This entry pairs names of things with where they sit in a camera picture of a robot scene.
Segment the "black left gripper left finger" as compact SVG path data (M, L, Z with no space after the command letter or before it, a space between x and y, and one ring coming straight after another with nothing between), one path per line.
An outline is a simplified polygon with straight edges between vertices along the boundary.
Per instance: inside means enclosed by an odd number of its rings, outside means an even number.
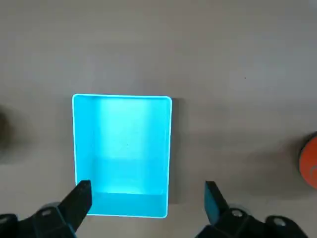
M0 215L2 238L75 238L92 206L90 180L79 182L61 201L46 204L30 217L19 220L15 214Z

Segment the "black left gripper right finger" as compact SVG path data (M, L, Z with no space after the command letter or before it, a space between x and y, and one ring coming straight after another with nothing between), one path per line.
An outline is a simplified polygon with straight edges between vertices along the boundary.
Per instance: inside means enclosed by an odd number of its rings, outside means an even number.
M230 207L214 181L205 182L204 206L209 225L206 238L306 238L293 220L272 215L261 222L242 209Z

